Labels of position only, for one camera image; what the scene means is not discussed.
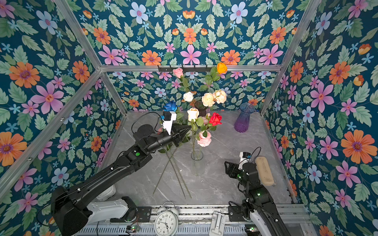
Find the cream double-bloom flower stem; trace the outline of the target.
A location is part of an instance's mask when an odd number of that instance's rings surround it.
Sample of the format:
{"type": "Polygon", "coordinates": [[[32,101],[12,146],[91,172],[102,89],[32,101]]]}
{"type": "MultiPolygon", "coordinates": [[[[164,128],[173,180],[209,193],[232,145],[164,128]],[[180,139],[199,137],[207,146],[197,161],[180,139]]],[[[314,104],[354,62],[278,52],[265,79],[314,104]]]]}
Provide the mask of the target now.
{"type": "Polygon", "coordinates": [[[226,102],[227,94],[225,91],[219,89],[213,93],[205,93],[202,98],[201,102],[202,105],[206,108],[212,107],[215,103],[216,104],[223,104],[226,102]]]}

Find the dark pink ribbed glass vase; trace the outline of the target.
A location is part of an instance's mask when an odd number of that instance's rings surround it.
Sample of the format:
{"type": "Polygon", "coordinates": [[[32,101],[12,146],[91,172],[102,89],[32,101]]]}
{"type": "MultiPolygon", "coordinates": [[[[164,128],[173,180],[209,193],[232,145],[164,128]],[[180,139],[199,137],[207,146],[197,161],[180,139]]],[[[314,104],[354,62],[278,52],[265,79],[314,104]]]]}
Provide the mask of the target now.
{"type": "Polygon", "coordinates": [[[205,117],[207,114],[207,107],[203,105],[202,101],[199,100],[195,103],[195,108],[199,111],[200,117],[205,117]]]}

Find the pink double carnation stem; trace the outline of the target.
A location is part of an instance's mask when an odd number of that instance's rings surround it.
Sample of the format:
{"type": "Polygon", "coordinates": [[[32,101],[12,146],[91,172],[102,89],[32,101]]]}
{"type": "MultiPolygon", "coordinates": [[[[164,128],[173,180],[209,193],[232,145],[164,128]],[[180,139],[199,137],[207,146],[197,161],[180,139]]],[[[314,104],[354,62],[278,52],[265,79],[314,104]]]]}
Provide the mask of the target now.
{"type": "Polygon", "coordinates": [[[210,113],[205,116],[198,117],[196,121],[197,130],[195,132],[194,144],[193,144],[193,155],[192,159],[199,161],[203,158],[202,148],[207,147],[211,143],[211,134],[209,133],[209,128],[212,126],[210,121],[210,113]]]}

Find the beige cloth roll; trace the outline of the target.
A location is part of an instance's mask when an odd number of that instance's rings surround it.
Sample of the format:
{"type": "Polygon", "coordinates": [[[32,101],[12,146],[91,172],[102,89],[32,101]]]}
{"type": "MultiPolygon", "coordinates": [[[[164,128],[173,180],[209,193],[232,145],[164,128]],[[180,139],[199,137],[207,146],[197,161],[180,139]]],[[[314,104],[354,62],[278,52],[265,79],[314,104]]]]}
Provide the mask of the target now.
{"type": "Polygon", "coordinates": [[[274,186],[275,181],[272,175],[269,163],[264,156],[259,156],[255,160],[255,164],[258,171],[258,177],[263,186],[274,186]]]}

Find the red rose stem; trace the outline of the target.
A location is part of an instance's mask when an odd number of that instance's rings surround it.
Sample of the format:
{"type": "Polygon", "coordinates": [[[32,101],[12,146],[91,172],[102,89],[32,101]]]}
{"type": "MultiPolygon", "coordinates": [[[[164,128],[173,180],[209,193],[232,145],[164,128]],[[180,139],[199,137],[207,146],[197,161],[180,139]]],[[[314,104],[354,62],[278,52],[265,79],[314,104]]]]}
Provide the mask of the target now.
{"type": "Polygon", "coordinates": [[[217,126],[219,125],[222,125],[222,116],[219,115],[218,113],[213,113],[210,115],[210,121],[209,123],[212,125],[210,128],[209,128],[209,133],[211,134],[211,131],[215,131],[217,126]]]}

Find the pile of artificial flowers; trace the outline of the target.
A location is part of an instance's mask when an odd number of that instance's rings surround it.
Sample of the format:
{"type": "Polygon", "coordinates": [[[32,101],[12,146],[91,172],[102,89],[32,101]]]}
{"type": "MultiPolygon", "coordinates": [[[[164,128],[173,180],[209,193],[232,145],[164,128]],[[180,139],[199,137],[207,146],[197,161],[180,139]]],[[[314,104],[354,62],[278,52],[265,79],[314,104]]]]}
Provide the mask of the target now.
{"type": "Polygon", "coordinates": [[[179,148],[182,145],[183,145],[182,143],[180,143],[177,147],[175,145],[168,145],[165,148],[160,148],[158,150],[159,153],[165,154],[165,156],[168,158],[168,161],[167,161],[166,166],[163,169],[163,172],[160,174],[160,177],[158,179],[157,184],[155,185],[155,188],[153,190],[153,195],[157,191],[158,186],[159,186],[159,184],[160,184],[160,182],[162,180],[162,177],[163,177],[163,175],[164,175],[164,173],[165,173],[168,165],[171,165],[171,167],[173,169],[173,172],[174,172],[174,174],[176,176],[176,179],[178,181],[178,184],[180,186],[180,189],[181,189],[181,191],[182,191],[182,193],[184,195],[184,198],[186,198],[187,195],[188,195],[188,197],[190,199],[192,198],[192,195],[191,195],[191,193],[189,191],[189,188],[188,188],[188,186],[187,186],[187,184],[186,184],[186,182],[185,182],[185,180],[184,180],[184,178],[183,178],[183,176],[182,176],[182,174],[180,172],[181,169],[179,168],[179,166],[178,166],[178,164],[176,162],[176,159],[175,159],[175,154],[176,154],[176,152],[179,150],[179,148]]]}

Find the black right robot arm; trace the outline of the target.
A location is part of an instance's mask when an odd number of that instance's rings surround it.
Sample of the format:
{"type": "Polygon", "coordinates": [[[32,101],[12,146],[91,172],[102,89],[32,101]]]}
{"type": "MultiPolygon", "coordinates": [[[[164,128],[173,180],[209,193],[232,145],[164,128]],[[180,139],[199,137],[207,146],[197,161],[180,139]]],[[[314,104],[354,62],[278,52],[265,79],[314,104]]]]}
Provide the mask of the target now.
{"type": "Polygon", "coordinates": [[[263,169],[252,162],[244,163],[242,169],[228,161],[224,165],[225,173],[238,180],[238,190],[245,196],[241,204],[229,202],[230,221],[236,221],[235,218],[240,216],[253,222],[262,236],[289,236],[271,194],[262,184],[263,169]]]}

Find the white twin-bell alarm clock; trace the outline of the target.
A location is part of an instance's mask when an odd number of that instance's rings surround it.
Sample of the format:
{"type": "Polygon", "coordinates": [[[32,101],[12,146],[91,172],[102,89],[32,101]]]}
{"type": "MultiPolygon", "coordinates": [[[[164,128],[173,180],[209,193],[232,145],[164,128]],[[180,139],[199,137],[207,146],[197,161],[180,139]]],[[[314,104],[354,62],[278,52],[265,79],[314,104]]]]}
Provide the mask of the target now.
{"type": "Polygon", "coordinates": [[[179,210],[172,201],[165,202],[158,210],[154,222],[157,236],[174,236],[179,227],[179,210]]]}

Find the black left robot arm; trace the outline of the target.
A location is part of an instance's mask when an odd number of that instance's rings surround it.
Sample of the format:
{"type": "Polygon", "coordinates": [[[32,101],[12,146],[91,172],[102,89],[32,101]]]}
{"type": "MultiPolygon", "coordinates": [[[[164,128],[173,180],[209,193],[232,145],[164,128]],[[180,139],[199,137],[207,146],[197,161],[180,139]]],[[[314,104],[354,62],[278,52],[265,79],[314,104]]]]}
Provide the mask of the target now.
{"type": "Polygon", "coordinates": [[[92,200],[145,166],[155,151],[170,144],[178,147],[190,129],[189,125],[173,124],[171,132],[156,133],[151,125],[142,125],[133,134],[135,144],[108,167],[69,189],[58,187],[52,194],[51,213],[61,234],[72,236],[78,233],[94,215],[89,209],[92,200]]]}

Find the yellow rose stem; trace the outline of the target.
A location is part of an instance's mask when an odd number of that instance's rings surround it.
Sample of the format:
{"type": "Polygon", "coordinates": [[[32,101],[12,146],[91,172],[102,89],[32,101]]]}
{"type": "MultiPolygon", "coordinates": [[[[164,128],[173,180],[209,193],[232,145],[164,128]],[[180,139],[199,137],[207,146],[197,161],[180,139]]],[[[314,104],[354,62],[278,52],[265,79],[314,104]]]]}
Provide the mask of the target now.
{"type": "Polygon", "coordinates": [[[212,68],[210,73],[205,76],[205,86],[207,90],[213,85],[214,82],[217,82],[221,79],[221,75],[227,72],[228,68],[224,63],[218,63],[217,68],[212,68]]]}

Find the black hook rail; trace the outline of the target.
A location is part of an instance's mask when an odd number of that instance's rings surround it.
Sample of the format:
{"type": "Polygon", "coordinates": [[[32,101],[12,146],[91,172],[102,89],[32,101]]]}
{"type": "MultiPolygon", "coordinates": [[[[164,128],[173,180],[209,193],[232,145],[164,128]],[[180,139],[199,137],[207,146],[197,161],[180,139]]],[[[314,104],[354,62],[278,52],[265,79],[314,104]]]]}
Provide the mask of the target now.
{"type": "Polygon", "coordinates": [[[158,72],[172,72],[174,69],[181,68],[184,73],[186,72],[210,72],[212,68],[217,68],[216,66],[208,66],[208,65],[165,65],[165,66],[157,66],[158,72]]]}

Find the purple ribbed glass vase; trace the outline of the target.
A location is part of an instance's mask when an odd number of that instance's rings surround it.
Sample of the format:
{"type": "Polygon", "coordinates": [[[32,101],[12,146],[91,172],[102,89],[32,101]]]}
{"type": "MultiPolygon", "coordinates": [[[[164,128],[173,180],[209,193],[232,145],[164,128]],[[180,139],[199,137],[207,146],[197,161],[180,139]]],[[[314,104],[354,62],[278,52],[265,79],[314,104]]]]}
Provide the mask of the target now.
{"type": "Polygon", "coordinates": [[[239,110],[240,114],[234,124],[234,129],[237,132],[244,133],[249,128],[251,114],[256,111],[256,108],[251,103],[243,103],[239,110]]]}

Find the clear glass cup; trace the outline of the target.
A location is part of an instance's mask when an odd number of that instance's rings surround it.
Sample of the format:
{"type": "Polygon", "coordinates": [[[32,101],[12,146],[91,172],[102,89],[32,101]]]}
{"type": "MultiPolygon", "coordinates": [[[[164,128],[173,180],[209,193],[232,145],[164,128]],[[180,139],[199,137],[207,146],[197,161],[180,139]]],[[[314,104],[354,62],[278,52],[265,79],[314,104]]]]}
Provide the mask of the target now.
{"type": "Polygon", "coordinates": [[[203,167],[203,152],[200,149],[195,149],[191,153],[192,167],[191,172],[195,176],[201,176],[204,173],[203,167]]]}

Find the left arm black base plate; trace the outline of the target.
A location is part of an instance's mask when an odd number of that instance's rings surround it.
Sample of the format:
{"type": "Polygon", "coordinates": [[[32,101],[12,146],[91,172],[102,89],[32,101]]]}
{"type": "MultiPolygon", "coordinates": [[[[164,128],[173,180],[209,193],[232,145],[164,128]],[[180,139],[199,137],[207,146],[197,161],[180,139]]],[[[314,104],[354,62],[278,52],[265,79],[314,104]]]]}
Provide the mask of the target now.
{"type": "Polygon", "coordinates": [[[128,209],[124,218],[127,222],[149,222],[151,218],[152,207],[150,206],[137,206],[128,209]]]}

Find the white plastic clip bracket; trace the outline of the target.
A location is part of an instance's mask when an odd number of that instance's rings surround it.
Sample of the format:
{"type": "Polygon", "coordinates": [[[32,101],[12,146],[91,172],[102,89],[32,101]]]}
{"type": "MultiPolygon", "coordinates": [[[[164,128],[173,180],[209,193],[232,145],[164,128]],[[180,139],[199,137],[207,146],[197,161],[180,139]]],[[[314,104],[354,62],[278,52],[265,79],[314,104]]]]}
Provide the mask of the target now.
{"type": "Polygon", "coordinates": [[[212,214],[212,222],[209,230],[209,236],[223,236],[226,222],[226,215],[219,211],[212,214]]]}

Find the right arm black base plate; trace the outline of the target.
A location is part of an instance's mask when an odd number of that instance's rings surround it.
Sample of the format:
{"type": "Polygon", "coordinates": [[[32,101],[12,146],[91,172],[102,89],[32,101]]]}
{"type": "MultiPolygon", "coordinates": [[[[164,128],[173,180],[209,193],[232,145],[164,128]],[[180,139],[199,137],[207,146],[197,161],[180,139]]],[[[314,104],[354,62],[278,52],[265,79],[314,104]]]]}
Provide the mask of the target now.
{"type": "Polygon", "coordinates": [[[230,222],[249,222],[250,219],[244,216],[241,206],[229,205],[228,217],[230,222]]]}

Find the pink rose stem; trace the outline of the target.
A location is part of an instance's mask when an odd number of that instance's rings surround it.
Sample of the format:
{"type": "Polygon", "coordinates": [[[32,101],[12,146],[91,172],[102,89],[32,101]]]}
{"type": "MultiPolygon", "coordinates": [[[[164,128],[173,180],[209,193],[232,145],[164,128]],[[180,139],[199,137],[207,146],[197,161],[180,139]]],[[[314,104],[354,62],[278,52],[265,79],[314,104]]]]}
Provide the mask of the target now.
{"type": "Polygon", "coordinates": [[[187,78],[184,76],[183,69],[182,68],[177,68],[177,69],[174,69],[172,72],[182,82],[183,87],[185,89],[185,93],[189,92],[190,91],[190,89],[189,89],[189,83],[188,83],[187,78]]]}

